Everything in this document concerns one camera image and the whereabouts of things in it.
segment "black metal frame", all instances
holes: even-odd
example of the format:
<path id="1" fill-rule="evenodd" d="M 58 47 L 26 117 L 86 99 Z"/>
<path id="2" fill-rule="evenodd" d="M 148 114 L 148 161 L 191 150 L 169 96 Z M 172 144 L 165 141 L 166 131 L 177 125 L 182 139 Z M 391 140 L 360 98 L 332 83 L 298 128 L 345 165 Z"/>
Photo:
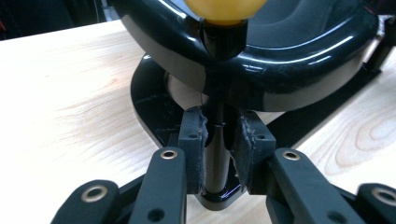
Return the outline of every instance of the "black metal frame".
<path id="1" fill-rule="evenodd" d="M 235 170 L 229 170 L 224 190 L 217 193 L 205 192 L 203 184 L 207 113 L 201 107 L 183 111 L 163 85 L 166 72 L 146 55 L 134 74 L 132 97 L 148 131 L 164 148 L 153 155 L 145 176 L 120 189 L 103 180 L 76 189 L 52 223 L 184 223 L 187 193 L 199 194 L 205 207 L 220 210 L 243 189 L 267 195 L 274 223 L 396 223 L 396 189 L 365 184 L 355 196 L 332 186 L 302 152 L 289 148 L 372 81 L 395 45 L 390 20 L 369 62 L 343 88 L 268 126 L 252 111 L 234 111 L 230 125 L 236 131 L 228 149 Z M 291 121 L 293 127 L 285 125 Z"/>

